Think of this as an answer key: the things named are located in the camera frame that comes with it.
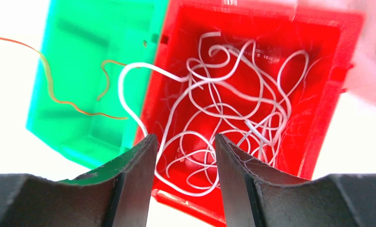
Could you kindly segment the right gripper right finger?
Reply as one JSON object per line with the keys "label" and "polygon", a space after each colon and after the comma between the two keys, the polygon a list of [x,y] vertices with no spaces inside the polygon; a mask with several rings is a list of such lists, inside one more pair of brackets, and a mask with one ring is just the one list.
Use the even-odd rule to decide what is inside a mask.
{"label": "right gripper right finger", "polygon": [[216,160],[229,227],[376,227],[376,174],[306,180],[216,136]]}

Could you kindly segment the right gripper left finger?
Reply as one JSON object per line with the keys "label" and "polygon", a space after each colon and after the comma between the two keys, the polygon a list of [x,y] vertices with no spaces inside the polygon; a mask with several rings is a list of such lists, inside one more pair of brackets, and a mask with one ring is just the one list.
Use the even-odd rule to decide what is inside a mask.
{"label": "right gripper left finger", "polygon": [[0,174],[0,227],[144,227],[157,137],[72,180]]}

